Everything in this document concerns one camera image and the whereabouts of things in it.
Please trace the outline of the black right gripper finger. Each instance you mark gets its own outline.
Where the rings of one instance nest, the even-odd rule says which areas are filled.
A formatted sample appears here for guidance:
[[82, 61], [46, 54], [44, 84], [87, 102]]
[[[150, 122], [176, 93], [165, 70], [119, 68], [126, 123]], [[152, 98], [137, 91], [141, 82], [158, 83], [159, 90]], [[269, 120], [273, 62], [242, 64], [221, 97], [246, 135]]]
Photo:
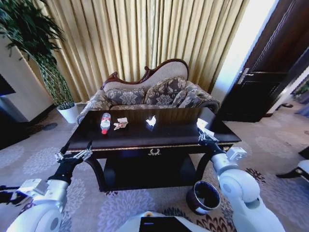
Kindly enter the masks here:
[[214, 136], [214, 132], [205, 132], [205, 138], [208, 141], [212, 141], [214, 143], [219, 142], [219, 140]]
[[198, 142], [199, 142], [199, 143], [204, 143], [204, 141], [205, 141], [205, 139], [206, 139], [206, 134], [205, 134], [204, 131], [201, 130], [199, 127], [197, 128], [197, 130], [198, 130], [198, 134], [199, 134], [199, 136], [198, 136]]

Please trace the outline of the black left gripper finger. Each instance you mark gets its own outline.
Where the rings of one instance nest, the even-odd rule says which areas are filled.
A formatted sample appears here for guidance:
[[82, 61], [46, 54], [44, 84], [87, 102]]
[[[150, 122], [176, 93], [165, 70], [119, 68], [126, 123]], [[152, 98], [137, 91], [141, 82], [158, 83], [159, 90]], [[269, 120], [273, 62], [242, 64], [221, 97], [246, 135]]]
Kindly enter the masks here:
[[90, 141], [87, 144], [87, 147], [85, 150], [79, 152], [78, 154], [74, 155], [74, 159], [82, 159], [82, 160], [87, 160], [90, 156], [92, 155], [92, 141]]
[[56, 161], [61, 161], [61, 160], [63, 160], [64, 155], [66, 154], [69, 145], [70, 145], [69, 143], [66, 143], [66, 144], [60, 149], [59, 152], [57, 152], [57, 153], [54, 154]]

